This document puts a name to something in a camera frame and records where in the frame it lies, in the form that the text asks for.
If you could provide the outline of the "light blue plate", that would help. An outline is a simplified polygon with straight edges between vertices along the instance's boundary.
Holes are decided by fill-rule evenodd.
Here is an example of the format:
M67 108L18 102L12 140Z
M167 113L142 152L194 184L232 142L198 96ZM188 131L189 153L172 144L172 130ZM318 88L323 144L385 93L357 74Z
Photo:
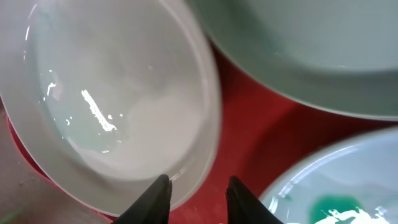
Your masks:
M397 128L314 153L259 199L282 223L397 223Z

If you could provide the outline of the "light green plate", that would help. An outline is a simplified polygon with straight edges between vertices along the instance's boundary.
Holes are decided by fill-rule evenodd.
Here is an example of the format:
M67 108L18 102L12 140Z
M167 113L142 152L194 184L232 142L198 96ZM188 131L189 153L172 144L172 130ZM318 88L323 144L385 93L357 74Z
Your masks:
M301 104L397 119L397 0L195 0L215 46Z

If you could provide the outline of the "white plate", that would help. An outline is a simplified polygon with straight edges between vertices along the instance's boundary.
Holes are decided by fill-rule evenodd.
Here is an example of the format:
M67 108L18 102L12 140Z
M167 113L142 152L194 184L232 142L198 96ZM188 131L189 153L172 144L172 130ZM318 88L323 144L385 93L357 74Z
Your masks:
M218 71L187 1L2 0L1 99L49 179L114 217L162 174L183 205L218 150Z

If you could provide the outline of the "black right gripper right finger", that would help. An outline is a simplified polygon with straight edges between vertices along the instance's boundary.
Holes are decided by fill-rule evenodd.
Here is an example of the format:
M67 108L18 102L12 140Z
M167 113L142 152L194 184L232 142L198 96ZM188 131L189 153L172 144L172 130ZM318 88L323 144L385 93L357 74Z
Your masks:
M236 176L229 178L226 203L228 224L283 224Z

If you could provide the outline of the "red plastic tray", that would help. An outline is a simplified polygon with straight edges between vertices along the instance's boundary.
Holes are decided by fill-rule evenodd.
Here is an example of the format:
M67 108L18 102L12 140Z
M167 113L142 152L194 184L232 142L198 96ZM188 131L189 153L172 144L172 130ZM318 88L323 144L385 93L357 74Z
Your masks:
M218 155L196 194L170 214L170 223L224 223L231 175L260 195L288 168L322 147L392 126L333 114L288 100L256 83L219 51L223 123Z

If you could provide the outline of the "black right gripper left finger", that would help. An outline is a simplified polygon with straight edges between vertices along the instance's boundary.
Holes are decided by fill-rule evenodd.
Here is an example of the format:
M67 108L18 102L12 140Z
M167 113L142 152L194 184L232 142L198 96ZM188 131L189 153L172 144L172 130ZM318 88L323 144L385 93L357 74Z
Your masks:
M172 181L162 174L112 224L168 224Z

